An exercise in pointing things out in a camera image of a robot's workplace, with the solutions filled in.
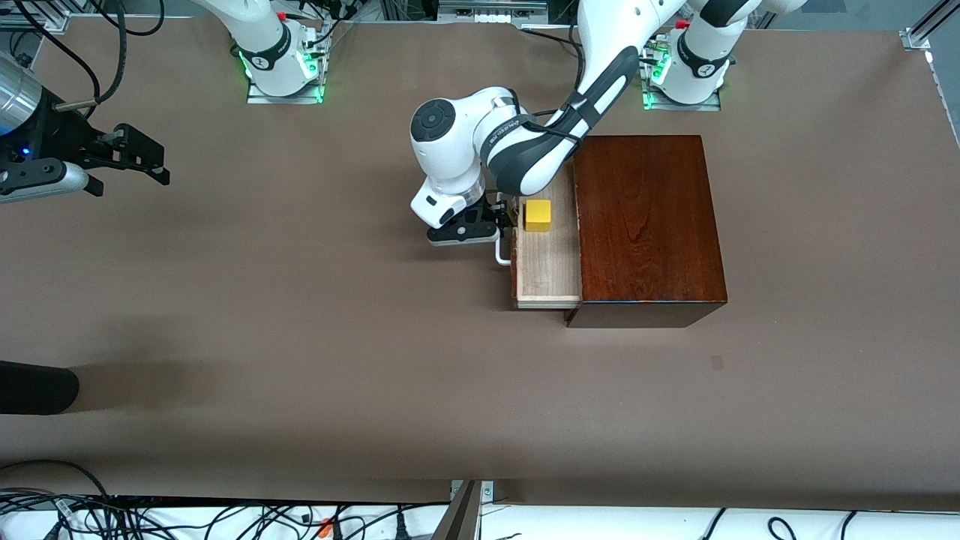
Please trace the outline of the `grey electronics box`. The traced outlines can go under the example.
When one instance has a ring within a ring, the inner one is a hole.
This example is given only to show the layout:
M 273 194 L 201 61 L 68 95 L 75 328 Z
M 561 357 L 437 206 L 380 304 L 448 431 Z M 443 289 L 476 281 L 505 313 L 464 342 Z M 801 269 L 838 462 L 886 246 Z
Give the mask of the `grey electronics box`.
M 548 0 L 438 0 L 436 20 L 474 22 L 473 11 L 487 10 L 511 11 L 514 26 L 546 25 L 550 22 Z

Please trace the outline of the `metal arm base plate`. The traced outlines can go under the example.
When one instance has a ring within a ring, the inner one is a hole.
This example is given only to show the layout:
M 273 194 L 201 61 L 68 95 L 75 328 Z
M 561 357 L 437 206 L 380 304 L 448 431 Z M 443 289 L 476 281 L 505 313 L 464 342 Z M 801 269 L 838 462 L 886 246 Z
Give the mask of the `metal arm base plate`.
M 249 79 L 249 104 L 313 105 L 325 99 L 326 76 L 329 70 L 332 38 L 321 38 L 321 31 L 308 26 L 294 29 L 294 22 L 286 22 L 292 33 L 290 49 L 271 70 L 260 70 L 240 55 L 244 75 Z
M 675 65 L 672 55 L 668 52 L 668 42 L 663 40 L 649 40 L 644 46 L 639 58 L 638 75 L 639 85 L 643 95 L 645 110 L 671 110 L 671 112 L 720 112 L 722 109 L 719 89 L 705 101 L 700 103 L 681 103 L 668 97 L 661 83 L 668 75 L 670 68 Z

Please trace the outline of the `black rounded cylinder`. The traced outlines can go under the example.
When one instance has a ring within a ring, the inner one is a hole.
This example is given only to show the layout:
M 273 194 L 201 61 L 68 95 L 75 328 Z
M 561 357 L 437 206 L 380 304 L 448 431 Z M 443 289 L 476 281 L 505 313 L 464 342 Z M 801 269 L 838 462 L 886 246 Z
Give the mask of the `black rounded cylinder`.
M 0 414 L 57 415 L 75 403 L 78 376 L 62 367 L 0 360 Z

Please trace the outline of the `small metal mounting bracket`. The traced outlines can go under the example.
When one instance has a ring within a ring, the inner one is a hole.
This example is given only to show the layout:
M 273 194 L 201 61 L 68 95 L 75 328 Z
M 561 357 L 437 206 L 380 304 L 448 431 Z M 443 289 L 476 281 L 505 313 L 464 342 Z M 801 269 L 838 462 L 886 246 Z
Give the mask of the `small metal mounting bracket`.
M 465 485 L 465 481 L 452 481 L 450 483 L 449 499 L 452 502 L 456 498 L 460 489 Z M 477 481 L 480 492 L 480 505 L 490 505 L 495 502 L 495 487 L 493 481 Z

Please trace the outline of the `brown paper table cover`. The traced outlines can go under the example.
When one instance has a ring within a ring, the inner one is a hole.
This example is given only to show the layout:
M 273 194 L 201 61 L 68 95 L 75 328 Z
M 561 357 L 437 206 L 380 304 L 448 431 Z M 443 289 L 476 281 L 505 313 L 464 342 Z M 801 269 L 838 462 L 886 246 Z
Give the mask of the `brown paper table cover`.
M 555 107 L 558 43 L 360 24 L 325 103 L 254 106 L 229 42 L 168 20 L 94 115 L 164 145 L 168 187 L 0 205 L 0 360 L 89 390 L 0 415 L 0 465 L 112 494 L 960 510 L 960 148 L 896 33 L 751 31 L 720 112 L 632 91 L 598 125 L 702 137 L 729 304 L 685 329 L 513 310 L 490 246 L 432 247 L 411 212 L 415 109 Z

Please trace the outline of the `dark grey metal post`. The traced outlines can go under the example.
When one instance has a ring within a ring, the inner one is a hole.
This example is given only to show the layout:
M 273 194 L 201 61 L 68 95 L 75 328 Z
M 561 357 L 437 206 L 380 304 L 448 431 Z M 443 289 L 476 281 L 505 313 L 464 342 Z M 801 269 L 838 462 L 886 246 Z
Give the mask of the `dark grey metal post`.
M 485 495 L 483 481 L 460 481 L 430 540 L 477 540 Z

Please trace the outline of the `light wooden drawer white handle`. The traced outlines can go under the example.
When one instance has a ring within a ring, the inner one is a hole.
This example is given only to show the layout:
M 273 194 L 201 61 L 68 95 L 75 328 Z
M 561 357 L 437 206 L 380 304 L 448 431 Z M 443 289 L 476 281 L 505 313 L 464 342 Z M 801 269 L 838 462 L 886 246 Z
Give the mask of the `light wooden drawer white handle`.
M 525 232 L 521 197 L 518 227 L 511 230 L 511 276 L 518 310 L 573 310 L 581 303 L 581 261 L 574 181 L 562 169 L 535 195 L 552 202 L 549 232 Z

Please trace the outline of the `dark wooden drawer cabinet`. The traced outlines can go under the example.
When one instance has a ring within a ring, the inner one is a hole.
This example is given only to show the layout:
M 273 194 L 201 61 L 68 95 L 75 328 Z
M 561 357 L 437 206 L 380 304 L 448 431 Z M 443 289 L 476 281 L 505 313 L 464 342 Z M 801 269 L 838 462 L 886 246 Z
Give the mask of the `dark wooden drawer cabinet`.
M 681 329 L 729 301 L 697 134 L 589 136 L 573 158 L 577 329 Z

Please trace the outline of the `aluminium frame profile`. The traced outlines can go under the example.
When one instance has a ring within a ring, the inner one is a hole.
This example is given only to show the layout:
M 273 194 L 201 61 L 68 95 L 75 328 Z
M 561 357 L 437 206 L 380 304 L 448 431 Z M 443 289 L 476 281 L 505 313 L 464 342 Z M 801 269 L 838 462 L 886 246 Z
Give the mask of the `aluminium frame profile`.
M 950 17 L 960 14 L 960 0 L 935 0 L 934 4 L 911 26 L 903 28 L 898 32 L 903 48 L 905 50 L 923 51 L 927 65 L 930 67 L 931 75 L 940 96 L 940 102 L 945 109 L 947 120 L 949 120 L 951 133 L 958 147 L 960 147 L 960 134 L 957 130 L 956 120 L 950 112 L 949 101 L 945 93 L 945 88 L 940 81 L 938 72 L 934 65 L 935 57 L 932 52 L 930 38 L 940 27 L 943 27 Z
M 85 11 L 85 1 L 77 4 L 74 0 L 0 0 L 0 32 L 34 31 L 34 26 L 24 17 L 15 3 L 21 2 L 24 11 L 46 31 L 52 34 L 65 33 L 69 17 Z

